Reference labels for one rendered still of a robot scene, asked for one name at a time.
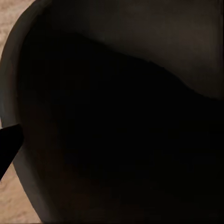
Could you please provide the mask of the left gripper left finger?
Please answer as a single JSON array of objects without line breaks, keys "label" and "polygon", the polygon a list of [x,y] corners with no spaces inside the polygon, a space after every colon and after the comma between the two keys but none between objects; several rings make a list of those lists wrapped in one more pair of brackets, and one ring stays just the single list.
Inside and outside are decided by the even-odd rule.
[{"label": "left gripper left finger", "polygon": [[20,124],[0,129],[0,180],[24,143]]}]

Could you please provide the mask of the cauldron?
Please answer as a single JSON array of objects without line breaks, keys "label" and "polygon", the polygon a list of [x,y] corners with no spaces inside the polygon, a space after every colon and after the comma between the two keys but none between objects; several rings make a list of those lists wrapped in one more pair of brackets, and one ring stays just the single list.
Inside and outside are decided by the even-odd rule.
[{"label": "cauldron", "polygon": [[0,121],[43,224],[224,224],[224,0],[35,0]]}]

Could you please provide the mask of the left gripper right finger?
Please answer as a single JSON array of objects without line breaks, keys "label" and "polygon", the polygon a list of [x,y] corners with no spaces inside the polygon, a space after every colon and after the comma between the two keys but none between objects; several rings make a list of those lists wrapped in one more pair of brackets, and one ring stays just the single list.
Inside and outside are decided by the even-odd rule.
[{"label": "left gripper right finger", "polygon": [[224,126],[214,124],[209,140],[224,162]]}]

